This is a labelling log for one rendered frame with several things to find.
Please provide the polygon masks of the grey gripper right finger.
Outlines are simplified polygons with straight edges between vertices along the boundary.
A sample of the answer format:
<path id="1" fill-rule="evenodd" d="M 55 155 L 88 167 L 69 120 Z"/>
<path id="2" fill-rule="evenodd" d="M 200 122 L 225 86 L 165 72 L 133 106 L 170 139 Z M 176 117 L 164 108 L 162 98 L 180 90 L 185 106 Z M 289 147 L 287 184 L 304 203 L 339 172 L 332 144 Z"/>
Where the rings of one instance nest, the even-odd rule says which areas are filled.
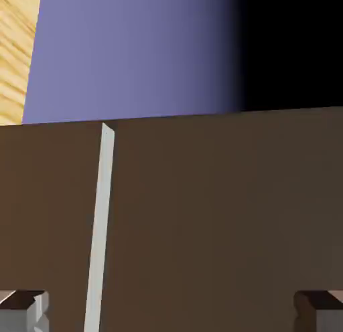
<path id="1" fill-rule="evenodd" d="M 299 290 L 293 332 L 343 332 L 343 290 Z"/>

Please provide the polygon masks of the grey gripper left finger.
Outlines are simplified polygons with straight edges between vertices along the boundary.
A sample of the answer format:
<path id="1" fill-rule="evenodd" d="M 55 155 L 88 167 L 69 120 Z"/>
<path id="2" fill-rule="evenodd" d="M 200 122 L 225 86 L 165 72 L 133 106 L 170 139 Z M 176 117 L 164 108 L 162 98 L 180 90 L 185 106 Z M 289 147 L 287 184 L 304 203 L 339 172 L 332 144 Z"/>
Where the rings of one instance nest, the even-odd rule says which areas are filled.
<path id="1" fill-rule="evenodd" d="M 0 332 L 50 332 L 45 290 L 0 290 Z"/>

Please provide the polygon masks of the brown wooden cabinet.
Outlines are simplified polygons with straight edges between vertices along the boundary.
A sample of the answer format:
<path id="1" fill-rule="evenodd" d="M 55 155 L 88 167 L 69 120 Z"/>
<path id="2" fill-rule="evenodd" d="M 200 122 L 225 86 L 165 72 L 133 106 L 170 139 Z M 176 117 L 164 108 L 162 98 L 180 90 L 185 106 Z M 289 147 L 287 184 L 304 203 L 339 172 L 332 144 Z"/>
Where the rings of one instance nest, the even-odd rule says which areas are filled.
<path id="1" fill-rule="evenodd" d="M 343 108 L 0 127 L 0 332 L 343 332 Z"/>

